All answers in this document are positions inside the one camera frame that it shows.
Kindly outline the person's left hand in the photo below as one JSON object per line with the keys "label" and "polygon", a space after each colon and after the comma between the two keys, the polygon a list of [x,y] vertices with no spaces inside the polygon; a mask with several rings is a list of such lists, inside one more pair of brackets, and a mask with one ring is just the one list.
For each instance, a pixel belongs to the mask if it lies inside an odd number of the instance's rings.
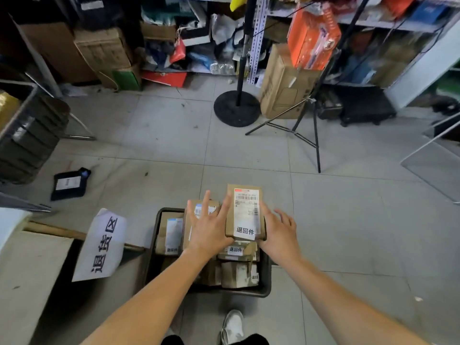
{"label": "person's left hand", "polygon": [[227,193],[222,205],[209,214],[210,194],[211,192],[207,190],[202,201],[201,216],[193,224],[189,246],[184,250],[187,255],[196,257],[205,263],[234,242],[232,237],[225,235],[231,193]]}

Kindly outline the person's right hand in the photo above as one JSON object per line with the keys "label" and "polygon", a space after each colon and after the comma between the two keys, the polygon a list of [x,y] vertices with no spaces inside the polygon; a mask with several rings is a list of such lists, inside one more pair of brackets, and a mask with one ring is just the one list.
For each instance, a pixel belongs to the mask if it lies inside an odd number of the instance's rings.
{"label": "person's right hand", "polygon": [[296,222],[280,209],[272,211],[263,202],[260,206],[265,219],[266,238],[258,240],[258,245],[274,263],[288,269],[302,258]]}

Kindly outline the brown parcel with long label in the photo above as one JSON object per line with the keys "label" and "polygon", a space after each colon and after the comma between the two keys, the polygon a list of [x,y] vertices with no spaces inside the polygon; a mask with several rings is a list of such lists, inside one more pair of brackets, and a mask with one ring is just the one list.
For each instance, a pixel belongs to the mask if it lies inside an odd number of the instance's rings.
{"label": "brown parcel with long label", "polygon": [[231,193],[230,208],[226,218],[225,235],[235,240],[257,241],[266,236],[260,233],[259,203],[263,200],[261,187],[250,185],[227,185]]}

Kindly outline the person's left forearm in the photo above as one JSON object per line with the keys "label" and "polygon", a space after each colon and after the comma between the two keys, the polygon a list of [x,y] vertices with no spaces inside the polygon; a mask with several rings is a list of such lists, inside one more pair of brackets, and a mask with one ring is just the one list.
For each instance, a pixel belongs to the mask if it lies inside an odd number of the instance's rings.
{"label": "person's left forearm", "polygon": [[80,345],[160,345],[199,272],[220,250],[189,246]]}

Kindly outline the person's right forearm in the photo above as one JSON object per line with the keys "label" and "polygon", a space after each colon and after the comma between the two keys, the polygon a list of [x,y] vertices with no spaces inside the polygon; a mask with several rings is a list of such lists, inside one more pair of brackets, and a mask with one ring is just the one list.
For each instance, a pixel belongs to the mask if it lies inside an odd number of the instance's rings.
{"label": "person's right forearm", "polygon": [[264,251],[302,290],[337,345],[429,345],[351,294],[302,255]]}

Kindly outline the tall brown cardboard parcel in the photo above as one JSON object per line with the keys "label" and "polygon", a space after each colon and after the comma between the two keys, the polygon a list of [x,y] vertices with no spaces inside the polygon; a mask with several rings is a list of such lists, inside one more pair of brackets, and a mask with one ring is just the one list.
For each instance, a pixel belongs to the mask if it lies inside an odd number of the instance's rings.
{"label": "tall brown cardboard parcel", "polygon": [[[195,207],[195,215],[197,219],[200,218],[201,213],[202,213],[202,200],[192,200],[192,201],[198,201],[198,204]],[[208,204],[208,213],[211,214],[213,213],[216,209],[220,207],[220,203],[218,201],[210,200]],[[183,234],[182,234],[182,240],[181,240],[181,251],[187,249],[190,243],[191,239],[191,233],[192,233],[192,226],[186,226],[186,209],[184,211],[184,217],[183,217]]]}

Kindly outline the brown parcel with blue-white label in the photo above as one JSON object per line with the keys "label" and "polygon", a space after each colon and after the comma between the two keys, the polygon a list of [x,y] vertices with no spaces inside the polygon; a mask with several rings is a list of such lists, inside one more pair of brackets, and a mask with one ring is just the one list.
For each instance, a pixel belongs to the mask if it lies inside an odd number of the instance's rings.
{"label": "brown parcel with blue-white label", "polygon": [[177,257],[183,237],[184,212],[162,212],[155,240],[155,254]]}

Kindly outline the taped brown parcel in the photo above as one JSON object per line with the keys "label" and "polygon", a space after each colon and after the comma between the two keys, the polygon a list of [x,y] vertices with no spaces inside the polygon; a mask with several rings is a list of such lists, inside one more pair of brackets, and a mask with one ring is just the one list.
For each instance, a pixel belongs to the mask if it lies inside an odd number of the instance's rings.
{"label": "taped brown parcel", "polygon": [[222,261],[259,262],[259,246],[255,241],[236,240],[225,247],[217,255],[217,259]]}

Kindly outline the crumpled brown parcel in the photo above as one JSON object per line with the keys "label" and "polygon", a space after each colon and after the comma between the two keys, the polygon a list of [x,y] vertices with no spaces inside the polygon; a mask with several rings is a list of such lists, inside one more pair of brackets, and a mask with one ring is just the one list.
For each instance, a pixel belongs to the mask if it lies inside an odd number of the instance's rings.
{"label": "crumpled brown parcel", "polygon": [[259,285],[258,265],[252,262],[224,262],[221,264],[221,287],[241,289]]}

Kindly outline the small brown parcel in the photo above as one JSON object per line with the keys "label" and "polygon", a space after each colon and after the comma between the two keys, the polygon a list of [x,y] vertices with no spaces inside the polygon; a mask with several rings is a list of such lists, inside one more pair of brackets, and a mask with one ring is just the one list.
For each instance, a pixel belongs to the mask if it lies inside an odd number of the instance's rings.
{"label": "small brown parcel", "polygon": [[211,259],[199,273],[197,283],[210,287],[221,286],[221,274],[221,261],[218,259]]}

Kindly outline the black plastic bin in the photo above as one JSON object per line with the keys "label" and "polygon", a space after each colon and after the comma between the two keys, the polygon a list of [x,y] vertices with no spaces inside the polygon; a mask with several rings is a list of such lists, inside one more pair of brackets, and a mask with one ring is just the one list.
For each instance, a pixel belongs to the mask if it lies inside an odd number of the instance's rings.
{"label": "black plastic bin", "polygon": [[[158,237],[160,222],[164,213],[181,213],[183,214],[185,209],[164,207],[161,208],[156,216],[155,225],[153,228],[153,238],[151,241],[151,247],[146,250],[146,261],[143,263],[143,272],[139,287],[144,287],[151,280],[157,277],[161,273],[161,266],[165,260],[165,256],[157,255],[155,253],[155,243]],[[191,293],[207,293],[207,294],[234,294],[249,297],[265,298],[272,290],[272,261],[263,251],[259,253],[260,261],[257,262],[257,270],[259,273],[259,283],[255,287],[246,287],[240,289],[225,289],[222,287],[211,287],[205,285],[193,284],[188,294]]]}

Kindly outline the white paper sign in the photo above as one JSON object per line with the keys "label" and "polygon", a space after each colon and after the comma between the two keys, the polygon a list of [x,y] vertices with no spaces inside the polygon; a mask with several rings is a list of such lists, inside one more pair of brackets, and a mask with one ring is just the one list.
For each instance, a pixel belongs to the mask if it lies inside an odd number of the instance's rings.
{"label": "white paper sign", "polygon": [[106,208],[94,217],[72,276],[72,282],[107,278],[118,268],[124,251],[127,220]]}

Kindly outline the white shoe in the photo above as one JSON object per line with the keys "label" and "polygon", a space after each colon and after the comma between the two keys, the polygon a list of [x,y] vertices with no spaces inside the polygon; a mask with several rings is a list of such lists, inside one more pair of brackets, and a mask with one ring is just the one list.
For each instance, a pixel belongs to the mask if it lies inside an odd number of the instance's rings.
{"label": "white shoe", "polygon": [[232,345],[245,339],[243,314],[236,309],[229,311],[218,335],[218,345]]}

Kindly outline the black round-base stand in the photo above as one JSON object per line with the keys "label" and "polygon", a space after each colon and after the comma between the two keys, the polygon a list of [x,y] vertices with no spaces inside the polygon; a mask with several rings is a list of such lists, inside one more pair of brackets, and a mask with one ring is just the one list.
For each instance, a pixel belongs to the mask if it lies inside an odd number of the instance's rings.
{"label": "black round-base stand", "polygon": [[257,0],[247,0],[246,2],[243,23],[244,42],[239,60],[237,89],[224,92],[214,102],[214,112],[217,118],[231,127],[247,127],[256,122],[261,114],[260,103],[257,98],[243,90],[256,4]]}

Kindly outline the black tripod stand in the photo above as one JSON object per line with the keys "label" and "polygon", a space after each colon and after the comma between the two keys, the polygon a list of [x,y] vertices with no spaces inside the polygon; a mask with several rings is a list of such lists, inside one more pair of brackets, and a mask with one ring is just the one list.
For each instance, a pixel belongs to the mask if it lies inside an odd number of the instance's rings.
{"label": "black tripod stand", "polygon": [[[336,60],[340,57],[342,50],[345,46],[346,41],[351,35],[351,32],[353,28],[355,27],[359,17],[363,13],[366,5],[368,4],[369,0],[362,0],[360,5],[358,6],[357,10],[354,13],[353,19],[348,25],[348,28],[345,31],[345,34],[341,36],[336,48],[333,51],[333,54],[328,61],[327,65],[325,66],[325,69],[323,70],[322,74],[319,77],[319,80],[315,84],[312,92],[308,95],[308,98],[305,98],[302,100],[302,103],[305,103],[305,106],[300,113],[294,127],[291,129],[287,127],[282,127],[276,123],[274,123],[274,120],[281,117],[282,115],[286,114],[288,111],[293,110],[295,107],[298,105],[295,104],[294,106],[290,107],[289,109],[283,111],[279,115],[275,116],[273,119],[270,119],[268,121],[263,122],[262,124],[258,125],[257,127],[253,128],[252,130],[248,131],[245,133],[245,136],[249,136],[253,132],[257,131],[258,129],[264,127],[264,126],[269,126],[273,127],[276,129],[279,129],[284,132],[288,132],[293,134],[296,138],[302,140],[303,142],[307,143],[308,145],[312,146],[315,151],[316,151],[316,164],[317,164],[317,171],[318,173],[321,173],[321,163],[320,163],[320,151],[319,151],[319,139],[318,139],[318,128],[317,128],[317,119],[318,119],[318,113],[320,112],[320,105],[317,102],[317,97],[319,95],[321,87],[324,85],[326,77],[330,74],[330,71],[334,68]],[[314,137],[315,141],[311,141],[308,138],[304,137],[302,134],[297,132],[297,128],[300,125],[300,122],[302,121],[303,117],[305,116],[306,112],[310,111],[312,113],[313,117],[313,128],[314,128]]]}

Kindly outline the black mailer bag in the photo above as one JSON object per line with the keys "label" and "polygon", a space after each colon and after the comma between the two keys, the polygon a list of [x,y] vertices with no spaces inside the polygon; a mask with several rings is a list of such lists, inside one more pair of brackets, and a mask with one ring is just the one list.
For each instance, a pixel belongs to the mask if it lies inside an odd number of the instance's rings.
{"label": "black mailer bag", "polygon": [[86,193],[91,170],[80,168],[77,171],[62,172],[53,176],[53,191],[50,201],[81,198]]}

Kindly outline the large brown cardboard box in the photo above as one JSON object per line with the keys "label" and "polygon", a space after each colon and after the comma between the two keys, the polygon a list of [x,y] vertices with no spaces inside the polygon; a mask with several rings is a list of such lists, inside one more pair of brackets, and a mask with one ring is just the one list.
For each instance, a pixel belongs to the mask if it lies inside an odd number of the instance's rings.
{"label": "large brown cardboard box", "polygon": [[259,92],[262,116],[272,119],[287,110],[281,119],[297,119],[305,105],[302,101],[321,74],[321,70],[298,71],[292,65],[287,44],[273,44]]}

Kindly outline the wooden stick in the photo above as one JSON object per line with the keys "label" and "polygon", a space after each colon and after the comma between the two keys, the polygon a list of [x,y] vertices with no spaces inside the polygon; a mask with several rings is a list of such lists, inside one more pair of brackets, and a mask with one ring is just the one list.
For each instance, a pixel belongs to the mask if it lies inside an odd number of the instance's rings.
{"label": "wooden stick", "polygon": [[[56,227],[56,226],[51,226],[43,223],[38,223],[35,221],[29,221],[25,227],[22,229],[24,232],[30,232],[30,233],[37,233],[37,234],[44,234],[44,235],[49,235],[49,236],[55,236],[55,237],[64,237],[64,238],[69,238],[69,239],[75,239],[79,241],[85,241],[87,238],[87,234],[77,231],[77,230],[70,230],[70,229],[65,229],[61,227]],[[138,253],[143,253],[146,251],[146,248],[125,243],[125,239],[122,238],[121,240],[118,239],[121,243],[124,244],[124,249],[138,252]]]}

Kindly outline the flat red box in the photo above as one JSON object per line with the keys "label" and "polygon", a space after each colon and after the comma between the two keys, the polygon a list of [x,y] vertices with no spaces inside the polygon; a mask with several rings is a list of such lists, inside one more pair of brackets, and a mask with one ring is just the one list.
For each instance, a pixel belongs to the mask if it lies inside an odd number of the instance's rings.
{"label": "flat red box", "polygon": [[187,78],[187,74],[187,72],[160,73],[142,70],[141,78],[164,86],[182,88]]}

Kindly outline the green box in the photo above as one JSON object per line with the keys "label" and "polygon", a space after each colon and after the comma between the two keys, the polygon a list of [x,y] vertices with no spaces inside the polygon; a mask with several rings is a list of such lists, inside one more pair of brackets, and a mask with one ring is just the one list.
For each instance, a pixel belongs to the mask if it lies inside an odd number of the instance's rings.
{"label": "green box", "polygon": [[141,69],[138,63],[125,69],[101,70],[97,71],[96,76],[101,81],[103,87],[115,92],[143,90]]}

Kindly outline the black wheeled case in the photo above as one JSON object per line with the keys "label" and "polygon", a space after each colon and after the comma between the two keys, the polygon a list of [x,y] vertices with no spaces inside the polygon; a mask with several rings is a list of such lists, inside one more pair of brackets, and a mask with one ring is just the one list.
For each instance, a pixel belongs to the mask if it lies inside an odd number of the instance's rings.
{"label": "black wheeled case", "polygon": [[342,127],[355,123],[378,126],[397,115],[384,90],[378,86],[336,85],[334,90],[343,107],[340,115]]}

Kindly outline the red paper bag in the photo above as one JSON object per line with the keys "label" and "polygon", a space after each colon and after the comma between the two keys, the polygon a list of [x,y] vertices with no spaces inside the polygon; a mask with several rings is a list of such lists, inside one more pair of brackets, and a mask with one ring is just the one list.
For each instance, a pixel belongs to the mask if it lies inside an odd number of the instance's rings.
{"label": "red paper bag", "polygon": [[179,36],[174,43],[174,50],[167,57],[169,65],[181,61],[186,57],[186,46]]}

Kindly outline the stack of black folded crates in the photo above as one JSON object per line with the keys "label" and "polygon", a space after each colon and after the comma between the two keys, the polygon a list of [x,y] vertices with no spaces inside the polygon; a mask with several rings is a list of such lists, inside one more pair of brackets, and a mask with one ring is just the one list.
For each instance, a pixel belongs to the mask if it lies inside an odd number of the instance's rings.
{"label": "stack of black folded crates", "polygon": [[0,80],[0,91],[19,100],[0,123],[0,183],[31,183],[64,138],[70,107],[34,83]]}

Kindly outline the grey board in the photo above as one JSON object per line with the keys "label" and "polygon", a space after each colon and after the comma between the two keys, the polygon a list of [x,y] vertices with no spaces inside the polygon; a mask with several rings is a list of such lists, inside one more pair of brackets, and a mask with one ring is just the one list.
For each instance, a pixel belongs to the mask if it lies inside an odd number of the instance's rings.
{"label": "grey board", "polygon": [[0,254],[0,345],[29,345],[73,239],[15,232]]}

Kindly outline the brown cardboard box with print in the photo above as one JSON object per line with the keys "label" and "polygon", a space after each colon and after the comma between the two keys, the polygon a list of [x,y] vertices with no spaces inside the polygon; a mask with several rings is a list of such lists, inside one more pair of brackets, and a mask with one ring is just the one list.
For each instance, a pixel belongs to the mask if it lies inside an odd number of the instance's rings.
{"label": "brown cardboard box with print", "polygon": [[127,45],[120,28],[95,32],[74,30],[74,44],[85,62],[95,71],[127,69],[135,63],[132,50]]}

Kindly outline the white plastic bag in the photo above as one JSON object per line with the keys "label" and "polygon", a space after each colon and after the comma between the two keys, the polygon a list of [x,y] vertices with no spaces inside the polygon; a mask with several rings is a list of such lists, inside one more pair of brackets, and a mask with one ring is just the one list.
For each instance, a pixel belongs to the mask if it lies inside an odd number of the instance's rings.
{"label": "white plastic bag", "polygon": [[238,21],[226,15],[212,14],[211,33],[216,45],[220,45],[229,40],[238,27]]}

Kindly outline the orange product box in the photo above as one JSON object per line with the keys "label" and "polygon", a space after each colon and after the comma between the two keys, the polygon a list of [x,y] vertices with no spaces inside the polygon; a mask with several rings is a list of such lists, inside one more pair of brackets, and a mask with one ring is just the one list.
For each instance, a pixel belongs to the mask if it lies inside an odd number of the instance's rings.
{"label": "orange product box", "polygon": [[287,36],[292,65],[324,70],[340,38],[330,2],[297,4]]}

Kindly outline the flat brown cardboard sheet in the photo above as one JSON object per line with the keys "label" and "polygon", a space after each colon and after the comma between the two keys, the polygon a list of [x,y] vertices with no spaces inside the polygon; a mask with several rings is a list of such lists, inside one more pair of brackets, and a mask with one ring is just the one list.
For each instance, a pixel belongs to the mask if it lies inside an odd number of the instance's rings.
{"label": "flat brown cardboard sheet", "polygon": [[75,26],[78,22],[24,23],[14,22],[26,35],[33,48],[58,74],[58,81],[70,84],[96,82],[98,78],[77,49]]}

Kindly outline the white panel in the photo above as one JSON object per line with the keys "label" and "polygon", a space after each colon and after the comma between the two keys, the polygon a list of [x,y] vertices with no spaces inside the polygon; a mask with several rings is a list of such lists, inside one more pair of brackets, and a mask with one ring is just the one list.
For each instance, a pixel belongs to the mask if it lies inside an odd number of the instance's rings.
{"label": "white panel", "polygon": [[459,60],[460,9],[384,92],[393,107],[401,110]]}

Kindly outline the metal storage shelf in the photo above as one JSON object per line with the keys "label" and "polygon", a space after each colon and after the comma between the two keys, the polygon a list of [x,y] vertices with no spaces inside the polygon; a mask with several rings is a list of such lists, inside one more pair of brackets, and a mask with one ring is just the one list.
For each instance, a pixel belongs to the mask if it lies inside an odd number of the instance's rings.
{"label": "metal storage shelf", "polygon": [[[330,2],[344,35],[361,1],[296,0],[275,14],[263,1],[262,10],[269,16],[287,18],[290,26],[297,4]],[[325,82],[388,88],[455,14],[449,7],[435,24],[410,22],[408,16],[418,1],[423,0],[369,0]]]}

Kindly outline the blue box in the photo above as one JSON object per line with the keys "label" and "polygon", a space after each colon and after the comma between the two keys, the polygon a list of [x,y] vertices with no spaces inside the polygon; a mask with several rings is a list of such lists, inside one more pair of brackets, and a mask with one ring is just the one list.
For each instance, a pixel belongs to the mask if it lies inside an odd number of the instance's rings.
{"label": "blue box", "polygon": [[408,16],[408,20],[431,25],[444,17],[448,11],[449,7],[447,5],[437,4],[430,0],[418,1]]}

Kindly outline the metal frame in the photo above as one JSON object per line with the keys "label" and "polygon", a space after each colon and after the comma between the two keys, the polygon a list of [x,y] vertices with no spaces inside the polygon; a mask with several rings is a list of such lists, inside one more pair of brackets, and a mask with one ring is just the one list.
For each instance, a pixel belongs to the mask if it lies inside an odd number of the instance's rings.
{"label": "metal frame", "polygon": [[431,124],[422,137],[424,143],[400,165],[460,207],[460,111]]}

